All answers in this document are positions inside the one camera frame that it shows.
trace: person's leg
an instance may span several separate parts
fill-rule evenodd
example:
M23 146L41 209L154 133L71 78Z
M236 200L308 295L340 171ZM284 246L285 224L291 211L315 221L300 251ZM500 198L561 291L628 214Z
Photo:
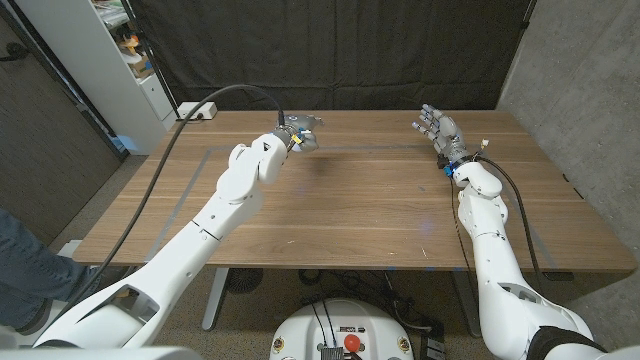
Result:
M95 269L49 251L18 219L0 209L0 282L26 294L68 301ZM87 293L98 287L96 280ZM0 302L4 297L0 290Z
M0 325L19 329L26 326L45 305L45 299L0 282Z

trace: power outlet strip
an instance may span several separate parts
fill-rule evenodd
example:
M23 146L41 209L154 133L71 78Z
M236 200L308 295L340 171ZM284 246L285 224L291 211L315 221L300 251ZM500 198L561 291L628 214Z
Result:
M180 119L184 119L185 117L187 117L189 111L191 111L191 109L193 109L196 105L198 105L197 102L191 101L183 102L182 104L180 104L180 106L178 107L178 114L180 114ZM200 109L198 109L198 111L196 111L193 116L191 116L191 120L197 119L199 114L202 114L201 119L210 120L213 119L217 112L218 108L216 107L216 103L208 102L202 105Z

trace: door frame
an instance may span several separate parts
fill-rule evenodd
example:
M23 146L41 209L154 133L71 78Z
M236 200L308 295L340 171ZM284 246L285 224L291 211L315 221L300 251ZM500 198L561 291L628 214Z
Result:
M18 19L12 15L10 10L6 8L6 5L11 7L11 10L15 12ZM91 128L94 129L109 150L111 150L120 162L123 162L126 157L129 156L129 151L124 147L119 149L113 141L111 141L112 137L116 137L114 130L94 107L91 100L84 91L82 91L80 86L78 86L73 77L67 72L67 69L62 65L60 60L58 60L51 48L49 48L44 39L42 39L15 1L7 0L6 2L0 2L0 17L4 19L11 30L13 30L27 49L29 49L29 53L36 58L40 66L45 69L56 83L61 85L61 89L67 95L69 101L75 105L78 112L80 112Z

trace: table leg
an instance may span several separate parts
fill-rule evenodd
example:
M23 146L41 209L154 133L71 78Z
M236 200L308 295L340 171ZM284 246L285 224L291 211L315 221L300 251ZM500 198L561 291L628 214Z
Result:
M216 318L222 306L224 289L227 284L227 274L229 274L229 268L217 268L213 276L207 310L205 310L204 318L202 319L202 328L205 330L213 330L215 326Z
M464 271L454 271L451 275L453 278L453 285L458 293L458 299L460 299L464 318L467 322L467 330L469 330L469 334L475 338L482 337L482 332L480 331L478 303L476 302L475 295L471 289L468 274Z

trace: black curtain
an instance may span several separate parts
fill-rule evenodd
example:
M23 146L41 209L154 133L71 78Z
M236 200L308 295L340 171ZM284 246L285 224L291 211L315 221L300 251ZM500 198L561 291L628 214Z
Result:
M246 83L285 109L493 109L529 0L130 2L178 104Z

